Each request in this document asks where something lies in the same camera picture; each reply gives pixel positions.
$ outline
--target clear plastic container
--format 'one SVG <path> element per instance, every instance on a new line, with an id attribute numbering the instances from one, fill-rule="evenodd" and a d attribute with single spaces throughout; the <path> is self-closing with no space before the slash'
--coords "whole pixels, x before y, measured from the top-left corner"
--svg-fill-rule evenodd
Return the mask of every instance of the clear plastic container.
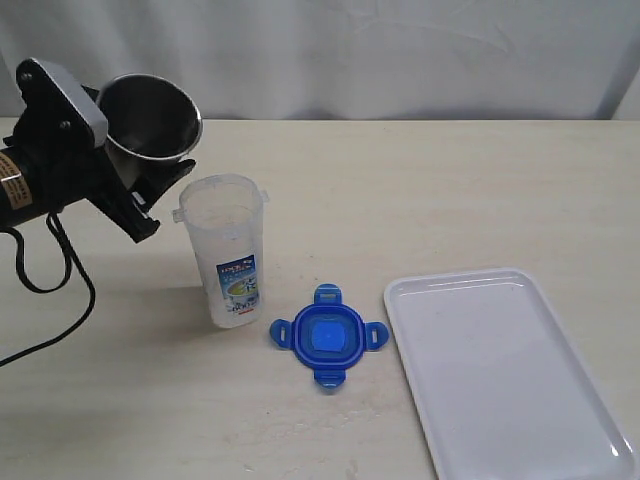
<path id="1" fill-rule="evenodd" d="M 265 197 L 246 177 L 215 175 L 187 186 L 173 212 L 174 221 L 187 227 L 211 318 L 221 328 L 253 322 L 262 313 Z"/>

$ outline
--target warning label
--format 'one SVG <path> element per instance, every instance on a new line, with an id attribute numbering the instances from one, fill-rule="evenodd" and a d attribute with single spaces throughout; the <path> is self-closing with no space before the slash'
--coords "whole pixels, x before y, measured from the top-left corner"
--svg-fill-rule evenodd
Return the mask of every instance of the warning label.
<path id="1" fill-rule="evenodd" d="M 0 183 L 7 194 L 13 210 L 26 207 L 33 203 L 29 185 L 22 176 L 22 172 L 16 167 L 9 157 L 0 152 Z"/>

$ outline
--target blue lid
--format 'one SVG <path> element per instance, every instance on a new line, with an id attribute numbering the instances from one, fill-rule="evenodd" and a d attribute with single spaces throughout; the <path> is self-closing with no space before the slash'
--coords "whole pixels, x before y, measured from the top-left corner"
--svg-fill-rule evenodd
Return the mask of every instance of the blue lid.
<path id="1" fill-rule="evenodd" d="M 336 388 L 344 382 L 345 370 L 358 363 L 365 350 L 378 350 L 387 342 L 389 330 L 380 322 L 364 323 L 342 303 L 336 285 L 320 285 L 313 300 L 293 322 L 273 322 L 269 333 L 281 348 L 292 349 L 300 362 L 314 370 L 316 382 Z"/>

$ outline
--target metal cup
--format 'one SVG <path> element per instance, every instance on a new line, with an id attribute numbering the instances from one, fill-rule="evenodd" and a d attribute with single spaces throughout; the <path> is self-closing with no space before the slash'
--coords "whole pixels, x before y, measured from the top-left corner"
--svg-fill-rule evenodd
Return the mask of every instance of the metal cup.
<path id="1" fill-rule="evenodd" d="M 100 90 L 96 102 L 109 121 L 107 155 L 127 188 L 145 163 L 176 163 L 202 135 L 198 107 L 164 78 L 117 77 Z"/>

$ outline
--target container label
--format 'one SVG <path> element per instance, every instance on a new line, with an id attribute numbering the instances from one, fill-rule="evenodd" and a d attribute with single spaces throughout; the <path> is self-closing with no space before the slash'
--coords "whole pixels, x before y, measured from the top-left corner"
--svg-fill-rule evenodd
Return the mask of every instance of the container label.
<path id="1" fill-rule="evenodd" d="M 0 183 L 9 199 L 12 210 L 18 210 L 33 203 L 31 190 L 22 172 L 8 156 L 0 152 Z"/>
<path id="2" fill-rule="evenodd" d="M 242 315 L 254 310 L 260 301 L 255 256 L 249 255 L 216 268 L 227 312 Z"/>

